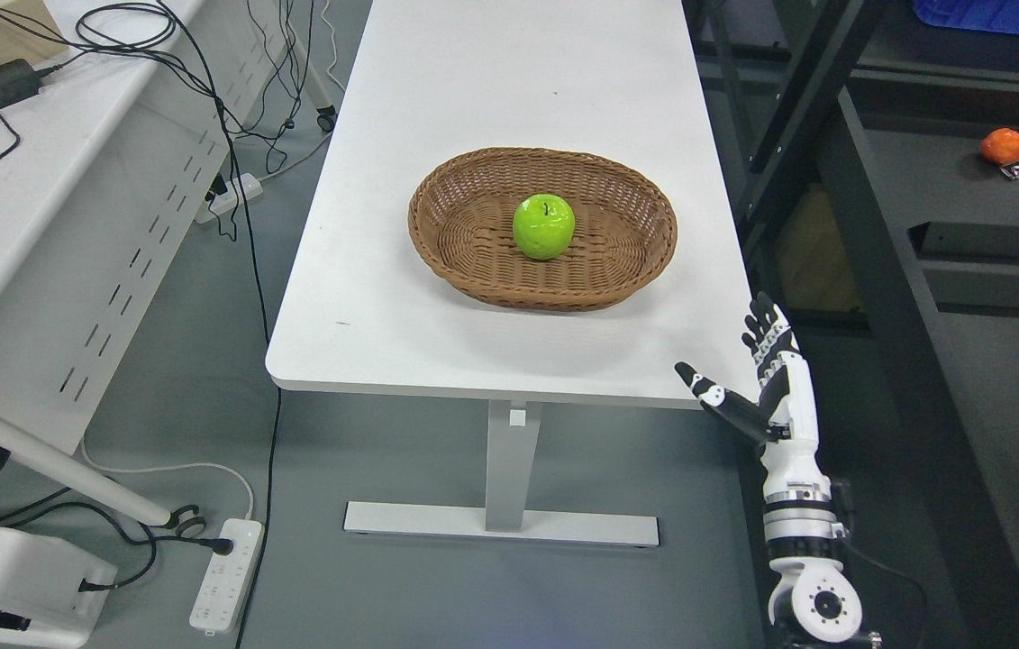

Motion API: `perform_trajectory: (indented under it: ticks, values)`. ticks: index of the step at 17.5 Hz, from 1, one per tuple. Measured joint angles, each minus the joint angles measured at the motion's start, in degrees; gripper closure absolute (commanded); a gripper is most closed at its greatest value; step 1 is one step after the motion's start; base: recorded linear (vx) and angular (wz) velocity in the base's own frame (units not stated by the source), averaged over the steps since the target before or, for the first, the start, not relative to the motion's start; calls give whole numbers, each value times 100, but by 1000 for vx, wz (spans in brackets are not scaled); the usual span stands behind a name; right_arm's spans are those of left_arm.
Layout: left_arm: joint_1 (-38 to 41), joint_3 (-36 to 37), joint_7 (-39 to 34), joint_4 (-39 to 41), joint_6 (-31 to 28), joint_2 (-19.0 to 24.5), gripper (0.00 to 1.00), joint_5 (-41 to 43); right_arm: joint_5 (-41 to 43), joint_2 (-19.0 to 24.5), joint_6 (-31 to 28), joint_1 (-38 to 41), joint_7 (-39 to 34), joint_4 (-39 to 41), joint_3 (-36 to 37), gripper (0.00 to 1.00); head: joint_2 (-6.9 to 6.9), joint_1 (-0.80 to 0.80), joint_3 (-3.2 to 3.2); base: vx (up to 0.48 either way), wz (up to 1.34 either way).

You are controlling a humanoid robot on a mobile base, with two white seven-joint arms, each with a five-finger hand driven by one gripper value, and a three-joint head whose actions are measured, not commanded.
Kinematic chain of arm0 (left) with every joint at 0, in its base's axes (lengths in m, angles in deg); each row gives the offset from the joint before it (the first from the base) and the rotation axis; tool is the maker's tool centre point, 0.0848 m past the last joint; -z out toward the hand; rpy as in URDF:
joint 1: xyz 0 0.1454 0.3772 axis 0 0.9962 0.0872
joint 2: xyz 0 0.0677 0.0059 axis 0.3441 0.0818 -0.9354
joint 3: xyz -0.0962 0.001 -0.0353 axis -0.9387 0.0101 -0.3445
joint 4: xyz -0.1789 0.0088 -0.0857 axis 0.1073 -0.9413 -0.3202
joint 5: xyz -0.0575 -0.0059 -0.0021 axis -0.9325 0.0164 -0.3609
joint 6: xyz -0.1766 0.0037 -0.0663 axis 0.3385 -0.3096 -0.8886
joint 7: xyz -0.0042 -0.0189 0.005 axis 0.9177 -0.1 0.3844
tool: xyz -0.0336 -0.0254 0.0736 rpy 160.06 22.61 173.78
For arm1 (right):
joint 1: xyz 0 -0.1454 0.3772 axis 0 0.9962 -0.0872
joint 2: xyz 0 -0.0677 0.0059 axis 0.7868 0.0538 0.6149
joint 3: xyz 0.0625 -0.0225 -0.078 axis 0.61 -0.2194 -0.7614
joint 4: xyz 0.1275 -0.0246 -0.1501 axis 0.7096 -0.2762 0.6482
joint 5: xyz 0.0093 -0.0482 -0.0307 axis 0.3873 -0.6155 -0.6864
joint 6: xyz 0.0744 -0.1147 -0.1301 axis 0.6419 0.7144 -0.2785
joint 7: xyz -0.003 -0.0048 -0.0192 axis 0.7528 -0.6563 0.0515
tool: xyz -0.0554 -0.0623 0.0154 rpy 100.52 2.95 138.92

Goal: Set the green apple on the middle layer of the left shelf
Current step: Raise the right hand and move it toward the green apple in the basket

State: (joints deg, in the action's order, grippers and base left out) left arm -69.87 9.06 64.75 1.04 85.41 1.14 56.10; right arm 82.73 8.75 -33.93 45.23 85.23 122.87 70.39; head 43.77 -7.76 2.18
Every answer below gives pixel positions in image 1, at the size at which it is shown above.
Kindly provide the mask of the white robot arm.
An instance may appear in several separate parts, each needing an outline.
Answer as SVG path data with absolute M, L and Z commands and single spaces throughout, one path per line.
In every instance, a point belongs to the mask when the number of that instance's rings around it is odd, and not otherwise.
M 844 574 L 847 527 L 815 485 L 769 493 L 763 527 L 769 567 L 779 575 L 766 603 L 777 648 L 881 648 L 863 627 L 858 591 Z

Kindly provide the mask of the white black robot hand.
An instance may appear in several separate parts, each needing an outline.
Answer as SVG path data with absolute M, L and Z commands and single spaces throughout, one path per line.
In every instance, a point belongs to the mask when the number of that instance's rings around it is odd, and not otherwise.
M 757 401 L 704 377 L 684 361 L 674 369 L 705 411 L 761 448 L 768 504 L 829 507 L 832 482 L 815 459 L 821 436 L 813 379 L 792 325 L 765 292 L 752 299 L 744 323 L 742 341 L 751 350 L 760 387 Z

